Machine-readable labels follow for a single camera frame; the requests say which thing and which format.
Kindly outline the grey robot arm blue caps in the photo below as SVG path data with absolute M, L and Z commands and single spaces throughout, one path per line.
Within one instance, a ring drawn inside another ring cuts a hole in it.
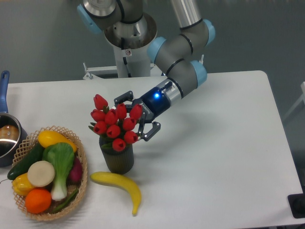
M 143 11 L 141 0 L 83 0 L 77 8 L 85 26 L 95 34 L 103 33 L 113 47 L 118 77 L 150 76 L 153 65 L 166 79 L 138 99 L 127 92 L 116 104 L 142 106 L 138 135 L 148 141 L 160 130 L 155 118 L 181 100 L 207 79 L 202 62 L 187 62 L 186 57 L 215 38 L 210 21 L 201 17 L 194 0 L 171 2 L 180 27 L 172 40 L 157 36 L 154 19 Z

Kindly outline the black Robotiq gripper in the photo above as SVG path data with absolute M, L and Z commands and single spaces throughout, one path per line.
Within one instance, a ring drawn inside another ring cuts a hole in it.
M 135 100 L 133 92 L 127 91 L 114 99 L 113 109 L 116 110 L 119 104 L 122 103 L 125 104 L 127 112 L 130 112 L 136 104 L 142 106 L 142 112 L 145 113 L 145 117 L 143 116 L 139 121 L 137 135 L 138 141 L 143 139 L 146 142 L 161 129 L 161 124 L 153 120 L 171 106 L 169 99 L 159 87 L 152 88 Z M 144 132 L 144 126 L 146 123 L 152 124 L 152 128 L 147 133 Z

